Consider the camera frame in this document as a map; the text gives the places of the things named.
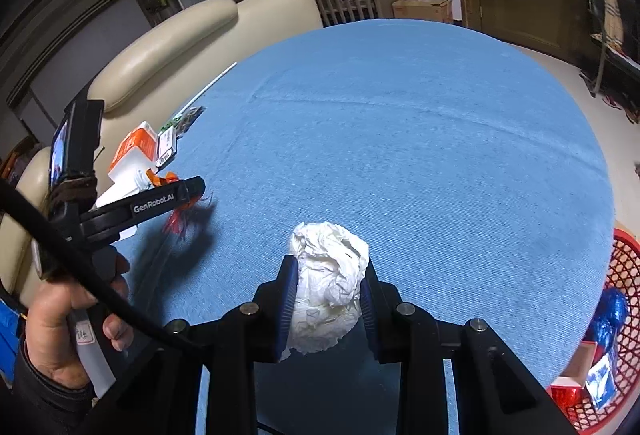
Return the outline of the person's left hand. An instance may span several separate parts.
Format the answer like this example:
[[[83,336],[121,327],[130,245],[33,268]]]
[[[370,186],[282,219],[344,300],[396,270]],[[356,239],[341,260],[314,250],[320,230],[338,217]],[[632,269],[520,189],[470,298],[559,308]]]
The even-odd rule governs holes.
[[[128,283],[122,277],[130,270],[129,262],[119,253],[115,257],[116,277],[110,286],[128,299]],[[29,307],[26,321],[26,351],[32,365],[66,389],[82,389],[89,377],[77,356],[67,316],[75,309],[86,309],[98,300],[73,279],[44,281]],[[111,314],[102,330],[116,351],[125,351],[134,340],[134,329]]]

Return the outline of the black sleeve forearm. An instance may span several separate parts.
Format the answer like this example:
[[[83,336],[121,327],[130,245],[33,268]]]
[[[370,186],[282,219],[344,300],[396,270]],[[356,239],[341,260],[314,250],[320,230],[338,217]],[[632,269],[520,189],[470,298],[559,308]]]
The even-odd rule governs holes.
[[[82,434],[92,409],[94,389],[91,383],[69,389],[46,377],[32,364],[26,342],[22,341],[11,395],[33,434]]]

